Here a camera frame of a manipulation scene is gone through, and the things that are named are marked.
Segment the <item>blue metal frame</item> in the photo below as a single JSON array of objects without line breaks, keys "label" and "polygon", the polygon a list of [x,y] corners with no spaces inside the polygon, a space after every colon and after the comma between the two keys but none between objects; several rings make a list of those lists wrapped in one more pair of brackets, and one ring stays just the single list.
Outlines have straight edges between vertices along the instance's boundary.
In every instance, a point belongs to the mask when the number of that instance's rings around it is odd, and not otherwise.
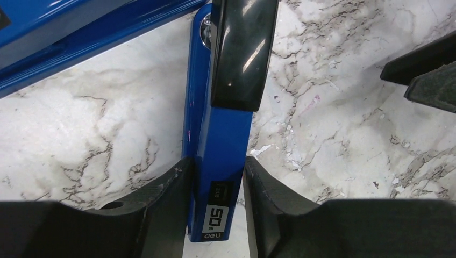
[{"label": "blue metal frame", "polygon": [[[28,2],[34,3],[34,5],[45,6],[50,2],[61,1],[30,0]],[[55,11],[56,13],[51,13],[47,16],[35,17],[38,16],[38,13],[31,11],[31,9],[36,8],[36,6],[30,7],[23,1],[0,1],[0,6],[2,6],[11,19],[11,25],[0,31],[0,48],[4,47],[2,42],[11,41],[12,38],[17,38],[27,32],[31,34],[33,28],[41,27],[43,31],[43,34],[36,36],[41,38],[35,38],[35,40],[49,37],[49,34],[53,34],[53,31],[58,30],[59,26],[62,26],[60,22],[64,20],[63,18],[65,16],[61,15],[61,12],[66,14],[73,12],[76,14],[78,8],[86,2],[93,3],[94,5],[86,5],[85,10],[96,8],[97,5],[112,5],[112,3],[110,4],[100,0],[64,0],[63,2],[72,5],[57,9]],[[119,4],[122,0],[116,0],[115,2]],[[37,50],[34,54],[0,69],[0,97],[9,95],[16,90],[49,77],[63,69],[176,19],[185,13],[197,10],[206,2],[207,0],[135,0],[129,1],[129,3],[110,11],[93,22],[91,21],[96,18],[95,15],[90,16],[86,14],[77,16],[78,19],[90,23],[62,39],[56,38],[58,41],[48,47],[39,51]],[[19,3],[26,5],[26,7],[17,7],[14,9],[13,7],[18,6]],[[22,8],[29,10],[32,14],[26,12],[24,13],[26,17],[20,19],[21,12],[23,11]],[[83,25],[84,23],[82,22],[78,23],[77,26]],[[21,33],[14,34],[13,30],[15,28],[20,30]],[[32,38],[19,46],[29,49],[33,47],[30,46],[33,44],[35,44],[35,41]]]},{"label": "blue metal frame", "polygon": [[223,237],[216,240],[229,238],[253,116],[253,112],[220,109],[210,104],[210,51],[203,45],[200,36],[201,22],[210,12],[211,4],[205,5],[193,21],[184,116],[182,156],[194,156],[197,165],[189,217],[192,242],[214,241],[202,237],[213,181],[233,184]]},{"label": "blue metal frame", "polygon": [[130,0],[0,0],[11,23],[0,30],[0,69],[24,59]]}]

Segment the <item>blue stapler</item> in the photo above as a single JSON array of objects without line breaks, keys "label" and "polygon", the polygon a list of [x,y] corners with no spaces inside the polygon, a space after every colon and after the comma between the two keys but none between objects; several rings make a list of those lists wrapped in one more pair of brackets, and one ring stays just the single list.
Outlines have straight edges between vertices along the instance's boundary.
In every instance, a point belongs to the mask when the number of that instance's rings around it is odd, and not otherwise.
[{"label": "blue stapler", "polygon": [[229,238],[241,179],[252,258],[456,257],[453,202],[319,205],[246,156],[278,6],[279,0],[0,0],[1,96],[199,9],[181,161],[98,210],[0,202],[0,257],[181,258],[186,233],[192,242]]}]

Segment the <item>black plastic piece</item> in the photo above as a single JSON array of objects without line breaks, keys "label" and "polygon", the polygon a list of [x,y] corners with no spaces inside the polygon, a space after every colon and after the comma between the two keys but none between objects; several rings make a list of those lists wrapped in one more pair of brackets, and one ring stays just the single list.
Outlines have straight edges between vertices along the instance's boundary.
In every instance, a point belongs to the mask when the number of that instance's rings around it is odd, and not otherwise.
[{"label": "black plastic piece", "polygon": [[405,97],[416,103],[456,113],[456,62],[414,78]]},{"label": "black plastic piece", "polygon": [[6,13],[2,10],[2,8],[0,8],[0,30],[10,24],[11,21],[9,20],[8,16],[6,16]]},{"label": "black plastic piece", "polygon": [[185,158],[100,210],[0,203],[0,257],[181,258],[193,173]]},{"label": "black plastic piece", "polygon": [[456,61],[456,31],[388,62],[380,75],[384,81],[409,85],[417,76]]},{"label": "black plastic piece", "polygon": [[279,0],[214,0],[211,105],[258,111],[266,83]]},{"label": "black plastic piece", "polygon": [[456,257],[456,206],[443,200],[331,200],[321,206],[252,157],[244,173],[251,257]]}]

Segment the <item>number 50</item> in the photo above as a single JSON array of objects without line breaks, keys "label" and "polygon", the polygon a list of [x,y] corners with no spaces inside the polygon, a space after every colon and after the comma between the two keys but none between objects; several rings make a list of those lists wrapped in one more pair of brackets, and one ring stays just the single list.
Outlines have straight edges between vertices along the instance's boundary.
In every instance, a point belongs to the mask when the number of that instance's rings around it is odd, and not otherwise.
[{"label": "number 50", "polygon": [[209,219],[209,225],[214,227],[219,227],[222,223],[223,210],[212,208],[211,218]]}]

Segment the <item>marble countertop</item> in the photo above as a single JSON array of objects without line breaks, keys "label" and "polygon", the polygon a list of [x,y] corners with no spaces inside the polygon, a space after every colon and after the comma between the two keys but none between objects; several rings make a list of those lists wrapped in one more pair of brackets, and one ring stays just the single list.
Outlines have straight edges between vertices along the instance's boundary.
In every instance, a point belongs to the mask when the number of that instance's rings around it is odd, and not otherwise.
[{"label": "marble countertop", "polygon": [[[1,200],[101,207],[180,157],[192,15],[0,99]],[[379,79],[456,30],[447,0],[283,0],[249,153],[315,202],[456,200],[456,114]],[[243,193],[230,241],[184,257],[249,257]]]}]

